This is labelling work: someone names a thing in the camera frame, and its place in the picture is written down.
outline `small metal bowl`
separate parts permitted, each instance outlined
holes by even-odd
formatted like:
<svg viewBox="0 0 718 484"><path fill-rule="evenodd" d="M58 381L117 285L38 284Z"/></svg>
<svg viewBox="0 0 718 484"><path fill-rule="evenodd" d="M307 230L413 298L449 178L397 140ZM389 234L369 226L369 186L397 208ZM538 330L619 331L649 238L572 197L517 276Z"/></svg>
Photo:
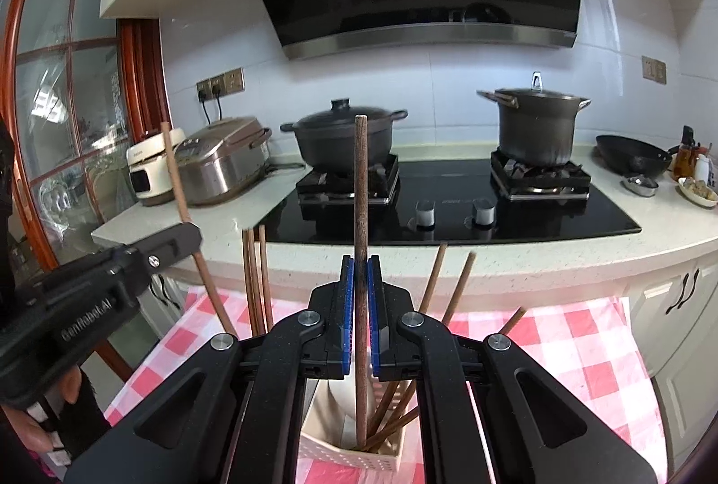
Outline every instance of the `small metal bowl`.
<svg viewBox="0 0 718 484"><path fill-rule="evenodd" d="M643 174L630 174L621 184L639 197L652 197L658 190L658 183Z"/></svg>

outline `black glass cooktop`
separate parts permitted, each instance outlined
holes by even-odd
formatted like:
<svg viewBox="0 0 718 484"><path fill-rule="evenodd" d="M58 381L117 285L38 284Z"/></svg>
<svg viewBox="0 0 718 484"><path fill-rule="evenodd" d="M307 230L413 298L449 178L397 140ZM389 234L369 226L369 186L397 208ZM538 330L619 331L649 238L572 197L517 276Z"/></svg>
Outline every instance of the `black glass cooktop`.
<svg viewBox="0 0 718 484"><path fill-rule="evenodd" d="M472 224L477 198L496 202L493 227ZM416 204L434 203L435 226L414 226ZM353 206L299 204L293 190L261 221L274 243L353 244ZM640 226L594 185L587 201L508 201L492 181L490 160L400 163L396 198L369 208L370 245L508 244L639 233Z"/></svg>

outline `table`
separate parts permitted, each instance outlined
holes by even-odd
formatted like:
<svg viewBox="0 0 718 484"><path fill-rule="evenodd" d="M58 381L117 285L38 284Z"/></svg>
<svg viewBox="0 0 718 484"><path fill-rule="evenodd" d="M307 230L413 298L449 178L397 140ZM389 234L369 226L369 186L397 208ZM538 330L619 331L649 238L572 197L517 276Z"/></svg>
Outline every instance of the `table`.
<svg viewBox="0 0 718 484"><path fill-rule="evenodd" d="M220 290L240 338L251 336L247 302L241 292ZM278 320L304 309L305 304L274 300ZM436 318L440 313L430 312ZM482 340L496 332L512 312L457 313L450 329ZM144 397L218 332L219 321L203 287L189 290L185 313L135 371L114 398L105 417L116 424ZM666 482L668 459L656 394L627 324L618 298L529 310L510 334L549 373L579 398L656 471ZM419 422L407 428L398 472L362 471L300 458L297 484L424 484Z"/></svg>

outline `silver rice cooker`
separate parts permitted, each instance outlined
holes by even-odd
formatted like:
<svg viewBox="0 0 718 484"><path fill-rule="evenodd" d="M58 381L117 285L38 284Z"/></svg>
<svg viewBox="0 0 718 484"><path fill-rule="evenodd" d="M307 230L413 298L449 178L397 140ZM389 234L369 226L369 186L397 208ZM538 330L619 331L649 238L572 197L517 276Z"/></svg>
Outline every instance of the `silver rice cooker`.
<svg viewBox="0 0 718 484"><path fill-rule="evenodd" d="M175 158L188 204L227 201L263 177L270 136L249 116L215 121L186 138Z"/></svg>
<svg viewBox="0 0 718 484"><path fill-rule="evenodd" d="M170 139L172 146L177 146L184 140L184 130L181 128L171 130ZM162 134L127 148L127 164L135 196L143 205L152 207L175 198L170 172L167 170Z"/></svg>

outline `black wok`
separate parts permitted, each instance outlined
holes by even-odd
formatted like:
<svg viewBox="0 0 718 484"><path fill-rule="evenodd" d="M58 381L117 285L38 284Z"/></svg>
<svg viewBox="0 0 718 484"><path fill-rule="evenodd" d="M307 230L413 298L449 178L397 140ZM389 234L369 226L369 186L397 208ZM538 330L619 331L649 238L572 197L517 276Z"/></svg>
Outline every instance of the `black wok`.
<svg viewBox="0 0 718 484"><path fill-rule="evenodd" d="M596 145L608 167L625 176L644 174L656 178L670 165L670 154L640 140L623 136L597 136Z"/></svg>

